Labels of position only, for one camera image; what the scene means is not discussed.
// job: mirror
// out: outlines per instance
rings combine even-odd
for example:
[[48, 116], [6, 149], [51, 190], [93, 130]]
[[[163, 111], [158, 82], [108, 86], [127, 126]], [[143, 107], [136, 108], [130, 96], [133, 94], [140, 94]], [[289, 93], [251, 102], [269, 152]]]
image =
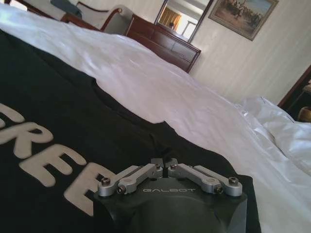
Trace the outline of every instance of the mirror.
[[213, 1], [165, 0], [155, 24], [190, 42]]

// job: curtain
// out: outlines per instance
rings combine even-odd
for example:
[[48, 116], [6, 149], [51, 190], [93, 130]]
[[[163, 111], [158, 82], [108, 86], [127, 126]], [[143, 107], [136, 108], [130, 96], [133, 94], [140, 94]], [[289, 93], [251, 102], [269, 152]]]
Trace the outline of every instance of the curtain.
[[167, 27], [170, 27], [170, 23], [173, 23], [174, 24], [173, 30], [176, 31], [179, 25], [180, 18], [181, 18], [180, 14], [166, 7], [162, 13], [159, 23]]

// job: framed painting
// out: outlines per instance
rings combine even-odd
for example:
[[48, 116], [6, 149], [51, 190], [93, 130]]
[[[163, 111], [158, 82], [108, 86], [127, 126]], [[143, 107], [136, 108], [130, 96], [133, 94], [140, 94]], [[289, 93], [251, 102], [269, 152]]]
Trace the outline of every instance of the framed painting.
[[278, 0], [218, 0], [209, 18], [254, 40]]

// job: door frame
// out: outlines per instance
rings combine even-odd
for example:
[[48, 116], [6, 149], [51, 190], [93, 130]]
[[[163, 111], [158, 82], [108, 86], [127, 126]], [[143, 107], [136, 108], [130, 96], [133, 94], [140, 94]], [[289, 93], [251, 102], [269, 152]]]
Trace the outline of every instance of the door frame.
[[278, 106], [285, 111], [292, 105], [296, 98], [301, 94], [302, 89], [308, 85], [311, 80], [311, 65], [300, 77], [300, 79], [295, 83], [295, 85], [290, 89], [286, 96], [281, 100]]

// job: black t-shirt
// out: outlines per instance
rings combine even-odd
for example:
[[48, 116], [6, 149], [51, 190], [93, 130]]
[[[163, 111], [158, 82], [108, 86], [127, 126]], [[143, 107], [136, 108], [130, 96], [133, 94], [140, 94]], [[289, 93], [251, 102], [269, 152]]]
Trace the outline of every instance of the black t-shirt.
[[48, 53], [3, 32], [0, 46], [3, 229], [92, 232], [96, 180], [169, 156], [238, 177], [248, 196], [247, 232], [260, 232], [252, 178], [236, 174], [224, 157], [165, 122], [139, 118]]

